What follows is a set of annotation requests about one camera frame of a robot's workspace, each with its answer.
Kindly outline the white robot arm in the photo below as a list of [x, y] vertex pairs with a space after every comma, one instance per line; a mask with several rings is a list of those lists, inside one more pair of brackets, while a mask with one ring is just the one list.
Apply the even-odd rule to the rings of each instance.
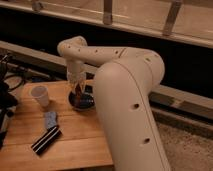
[[149, 49], [89, 46], [77, 36], [61, 41], [58, 53], [71, 83], [82, 80], [85, 63], [97, 67], [93, 98], [115, 171], [171, 171], [149, 104], [165, 66]]

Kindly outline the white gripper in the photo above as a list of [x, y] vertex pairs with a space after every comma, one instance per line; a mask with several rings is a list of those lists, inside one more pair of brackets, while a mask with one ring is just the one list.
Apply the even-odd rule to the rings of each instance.
[[81, 93], [85, 91], [86, 72], [84, 63], [79, 60], [69, 60], [67, 62], [67, 79], [70, 82], [71, 92], [76, 93], [76, 83], [79, 83]]

